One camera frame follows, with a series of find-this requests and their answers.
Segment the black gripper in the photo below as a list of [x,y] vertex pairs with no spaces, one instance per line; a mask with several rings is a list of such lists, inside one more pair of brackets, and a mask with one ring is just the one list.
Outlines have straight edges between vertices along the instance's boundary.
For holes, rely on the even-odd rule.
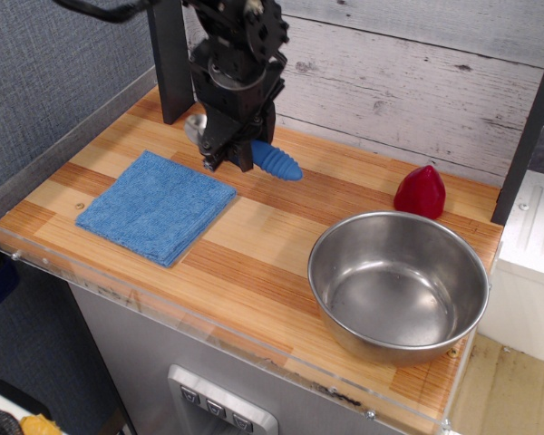
[[274,100],[285,88],[280,77],[264,78],[243,90],[228,90],[208,76],[196,76],[198,101],[208,118],[199,151],[214,171],[228,160],[242,172],[253,169],[251,142],[272,143],[276,127]]

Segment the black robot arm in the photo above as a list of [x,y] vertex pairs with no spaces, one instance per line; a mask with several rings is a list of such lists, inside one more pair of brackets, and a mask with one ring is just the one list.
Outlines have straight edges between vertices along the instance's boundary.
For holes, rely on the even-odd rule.
[[288,24],[274,1],[128,1],[105,8],[87,1],[61,7],[119,24],[146,13],[163,120],[172,124],[194,101],[184,130],[210,171],[224,161],[247,172],[260,167],[285,180],[301,170],[272,146],[275,99],[285,87],[280,48]]

